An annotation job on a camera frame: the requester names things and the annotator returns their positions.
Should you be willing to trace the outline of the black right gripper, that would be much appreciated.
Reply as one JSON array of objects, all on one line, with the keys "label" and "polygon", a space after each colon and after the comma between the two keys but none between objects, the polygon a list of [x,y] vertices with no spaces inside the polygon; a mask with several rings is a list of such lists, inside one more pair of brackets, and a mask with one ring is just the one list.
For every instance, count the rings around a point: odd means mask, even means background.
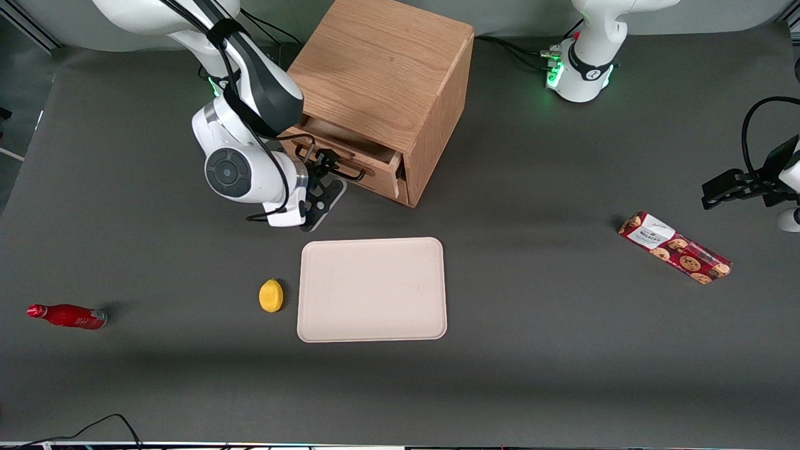
[{"label": "black right gripper", "polygon": [[304,233],[315,231],[348,190],[343,180],[322,183],[326,176],[342,176],[338,171],[338,154],[331,149],[318,149],[311,164],[295,164],[298,185],[305,188],[302,224]]}]

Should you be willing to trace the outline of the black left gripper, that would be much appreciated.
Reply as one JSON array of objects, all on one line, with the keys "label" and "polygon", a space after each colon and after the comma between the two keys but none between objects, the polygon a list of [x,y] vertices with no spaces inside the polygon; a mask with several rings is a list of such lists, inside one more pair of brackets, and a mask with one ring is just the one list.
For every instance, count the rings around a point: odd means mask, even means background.
[{"label": "black left gripper", "polygon": [[783,202],[798,204],[798,139],[788,139],[774,148],[754,176],[740,169],[731,169],[703,183],[702,207],[708,211],[720,204],[762,197],[767,208]]}]

